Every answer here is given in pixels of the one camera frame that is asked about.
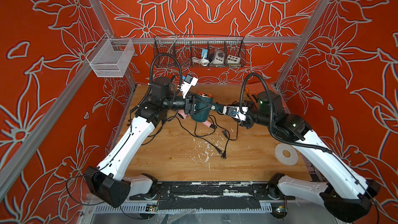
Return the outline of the dark green hair dryer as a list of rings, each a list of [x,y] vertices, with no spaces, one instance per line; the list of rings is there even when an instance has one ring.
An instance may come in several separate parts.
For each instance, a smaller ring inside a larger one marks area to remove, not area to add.
[[[223,114],[224,105],[214,102],[213,95],[201,91],[197,91],[193,96],[194,111],[191,117],[196,122],[207,121],[210,111],[216,111]]]

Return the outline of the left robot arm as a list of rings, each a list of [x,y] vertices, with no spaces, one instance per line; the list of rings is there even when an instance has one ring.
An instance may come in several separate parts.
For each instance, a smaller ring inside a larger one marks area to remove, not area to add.
[[[82,175],[89,191],[114,208],[132,196],[156,195],[156,178],[141,174],[125,179],[127,167],[158,124],[167,122],[169,110],[184,110],[188,115],[195,113],[195,100],[188,92],[198,83],[198,78],[180,74],[177,85],[168,77],[149,79],[145,96],[130,111],[130,126],[125,134],[96,167],[88,167]]]

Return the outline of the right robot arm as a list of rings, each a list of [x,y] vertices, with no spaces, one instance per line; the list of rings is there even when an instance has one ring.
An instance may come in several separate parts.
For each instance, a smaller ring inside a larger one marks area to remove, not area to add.
[[[243,96],[249,79],[257,78],[264,88],[264,97],[258,105],[243,109]],[[304,181],[276,173],[269,181],[269,192],[275,197],[292,196],[323,206],[337,219],[353,223],[376,207],[374,198],[380,184],[365,179],[351,169],[322,141],[301,116],[287,114],[278,95],[272,96],[263,77],[250,73],[244,79],[239,99],[239,113],[245,116],[242,124],[250,128],[254,124],[268,128],[275,140],[295,147],[325,177],[324,182]]]

